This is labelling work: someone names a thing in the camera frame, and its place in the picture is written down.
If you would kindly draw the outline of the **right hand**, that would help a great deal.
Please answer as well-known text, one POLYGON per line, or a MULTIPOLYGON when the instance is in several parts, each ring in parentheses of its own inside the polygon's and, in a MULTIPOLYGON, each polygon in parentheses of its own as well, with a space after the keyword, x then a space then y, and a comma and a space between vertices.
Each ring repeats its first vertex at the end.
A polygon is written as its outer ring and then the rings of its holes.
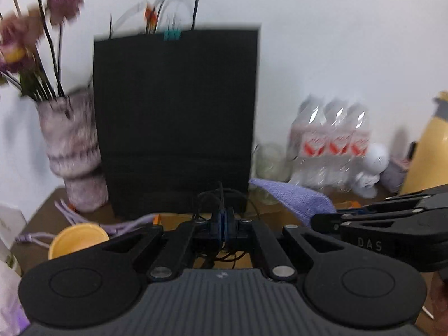
POLYGON ((438 272, 434 272, 431 286, 430 298, 434 311, 434 323, 437 329, 447 331, 447 286, 438 272))

